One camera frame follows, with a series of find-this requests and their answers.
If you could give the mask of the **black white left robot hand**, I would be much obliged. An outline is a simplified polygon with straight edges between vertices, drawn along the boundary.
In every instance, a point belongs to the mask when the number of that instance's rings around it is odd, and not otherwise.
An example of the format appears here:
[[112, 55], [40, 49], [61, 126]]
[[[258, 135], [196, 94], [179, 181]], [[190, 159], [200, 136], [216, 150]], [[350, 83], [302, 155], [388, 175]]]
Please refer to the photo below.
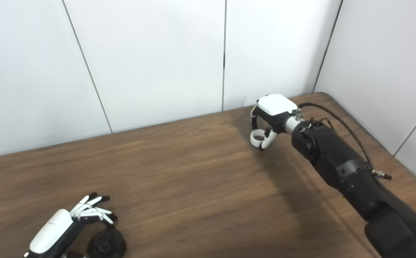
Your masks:
[[70, 211], [59, 209], [39, 230], [29, 245], [24, 258], [61, 258], [82, 233], [87, 224], [102, 222], [114, 227], [118, 217], [110, 210], [98, 207], [110, 196], [97, 192], [84, 196]]

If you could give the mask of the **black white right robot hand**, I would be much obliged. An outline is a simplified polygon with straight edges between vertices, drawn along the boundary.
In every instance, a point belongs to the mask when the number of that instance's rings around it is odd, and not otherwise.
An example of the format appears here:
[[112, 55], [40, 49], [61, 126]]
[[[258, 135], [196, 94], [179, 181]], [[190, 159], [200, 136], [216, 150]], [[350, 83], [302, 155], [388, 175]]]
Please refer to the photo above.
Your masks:
[[261, 97], [250, 114], [252, 132], [250, 142], [263, 151], [278, 134], [293, 134], [301, 122], [301, 111], [290, 99], [281, 94]]

